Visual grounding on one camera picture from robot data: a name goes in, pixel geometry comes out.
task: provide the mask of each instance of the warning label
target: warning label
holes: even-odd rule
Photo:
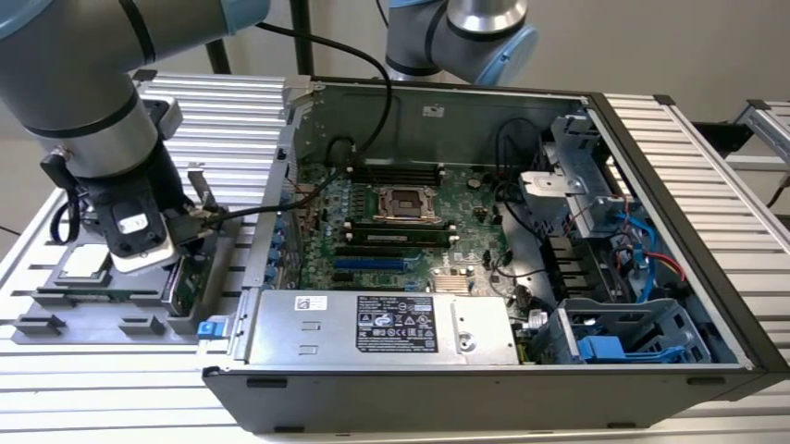
[[[433,299],[357,296],[356,348],[364,353],[436,353]]]

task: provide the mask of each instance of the black cable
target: black cable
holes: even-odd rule
[[[16,231],[14,229],[10,229],[8,227],[4,227],[0,225],[0,230],[5,231],[8,234],[12,234],[13,236],[21,236],[22,233],[20,233],[18,231]]]
[[[625,302],[629,302],[628,298],[628,283],[625,279],[623,279],[621,275],[619,274],[619,270],[615,267],[615,261],[612,260],[612,254],[605,254],[604,261],[605,267],[612,275],[612,279],[615,280],[615,288],[619,290],[619,294],[625,298]]]
[[[503,273],[501,269],[499,268],[499,264],[501,262],[501,258],[504,257],[504,254],[500,255],[496,260],[493,261],[493,264],[491,265],[491,275],[493,275],[493,273],[497,273],[500,276],[503,276],[504,278],[525,278],[531,275],[536,275],[537,273],[543,273],[547,272],[545,268],[540,268],[535,271],[531,271],[528,273],[524,273],[523,275],[508,275],[507,273]]]
[[[774,195],[770,198],[770,201],[767,201],[767,203],[764,204],[764,206],[767,206],[770,208],[771,206],[774,206],[776,204],[776,201],[782,197],[782,193],[784,191],[784,188],[787,188],[787,187],[779,187],[776,189],[776,191],[774,192]]]
[[[322,159],[322,163],[325,165],[329,165],[329,160],[332,159],[332,150],[334,149],[334,144],[337,142],[347,142],[351,145],[352,149],[353,149],[355,142],[353,142],[353,139],[351,137],[348,137],[348,136],[334,136],[332,138],[332,140],[329,141],[329,143],[325,145],[325,158]]]
[[[524,273],[521,275],[508,275],[507,273],[504,273],[497,267],[493,268],[493,270],[496,271],[496,273],[499,273],[500,276],[503,276],[504,278],[512,278],[512,279],[517,279],[517,278],[525,278],[531,275],[536,275],[537,273],[544,273],[547,270],[545,268],[540,268],[537,270],[531,271],[529,273]]]
[[[532,122],[532,120],[529,120],[527,117],[513,117],[508,120],[504,120],[504,122],[500,124],[499,129],[496,130],[496,136],[493,139],[493,157],[495,157],[495,163],[496,163],[496,174],[501,173],[501,169],[500,169],[500,156],[501,156],[501,133],[504,132],[504,129],[507,128],[507,126],[513,123],[513,122],[525,122],[531,127],[532,130],[535,131],[535,139],[537,142],[537,151],[540,149],[540,145],[541,143],[541,137],[540,137],[540,130],[537,129],[536,124]]]
[[[68,245],[76,238],[78,237],[78,224],[80,224],[80,208],[78,208],[78,194],[76,190],[66,190],[65,191],[66,200],[65,203],[57,208],[54,214],[52,215],[52,220],[49,221],[49,236],[52,237],[52,242],[54,245]],[[65,240],[60,237],[60,219],[62,219],[62,215],[68,211],[68,221],[69,221],[69,234]]]
[[[384,22],[384,26],[389,27],[389,22],[387,21],[387,14],[384,14],[384,8],[381,7],[381,0],[375,0],[375,5],[379,8],[379,14],[381,16],[381,21]]]
[[[304,39],[312,43],[322,44],[324,46],[334,48],[338,51],[342,51],[344,53],[348,53],[352,56],[356,56],[356,57],[361,58],[363,60],[365,60],[371,65],[375,66],[375,68],[380,72],[381,79],[384,79],[384,84],[387,86],[387,99],[385,99],[385,103],[384,103],[384,111],[381,112],[381,117],[379,118],[379,123],[377,123],[375,129],[372,130],[369,137],[361,143],[359,149],[356,150],[356,154],[353,155],[353,157],[351,159],[351,162],[348,165],[352,166],[355,161],[360,158],[361,154],[364,154],[368,151],[368,149],[371,148],[372,143],[375,142],[376,138],[379,137],[379,134],[381,133],[381,130],[384,129],[384,125],[387,123],[387,119],[389,116],[389,108],[392,105],[392,81],[391,81],[389,76],[387,74],[387,70],[384,69],[384,67],[381,66],[379,61],[372,56],[367,55],[365,53],[363,53],[361,51],[359,51],[357,49],[352,48],[351,46],[348,46],[342,43],[337,43],[329,39],[324,39],[322,37],[318,37],[312,34],[301,34],[293,30],[288,30],[285,28],[280,28],[277,26],[269,25],[268,23],[257,23],[256,26],[257,26],[257,28],[260,28],[264,31],[274,32],[277,34],[286,35],[288,37],[293,37],[296,39]],[[221,215],[210,217],[205,221],[205,224],[210,225],[210,224],[214,224],[217,222],[222,222],[224,220],[233,219],[237,217],[245,217],[245,216],[257,215],[261,213],[276,213],[280,211],[289,211],[289,210],[294,210],[297,208],[301,208],[302,206],[309,204],[309,202],[316,197],[318,197],[321,195],[322,190],[325,190],[325,188],[329,186],[329,184],[337,179],[337,177],[342,173],[342,171],[344,171],[344,168],[337,168],[334,173],[313,189],[313,191],[306,194],[306,196],[300,201],[293,202],[293,203],[280,204],[280,205],[272,205],[272,206],[257,206],[254,208],[248,208],[245,210],[232,211],[232,212],[228,212]]]
[[[525,229],[527,232],[532,236],[535,236],[536,241],[543,243],[543,237],[540,236],[540,233],[537,233],[537,231],[532,227],[529,227],[527,225],[527,223],[520,219],[519,215],[516,215],[516,211],[513,210],[512,206],[509,206],[509,203],[507,201],[507,187],[513,186],[517,188],[519,186],[511,182],[500,183],[499,186],[496,187],[496,190],[493,190],[493,196],[496,196],[496,191],[501,188],[501,186],[504,187],[504,195],[501,196],[501,202],[504,203],[504,208],[507,209],[507,213],[509,213],[509,216],[513,218],[513,220],[517,222],[517,224],[523,227],[523,229]]]

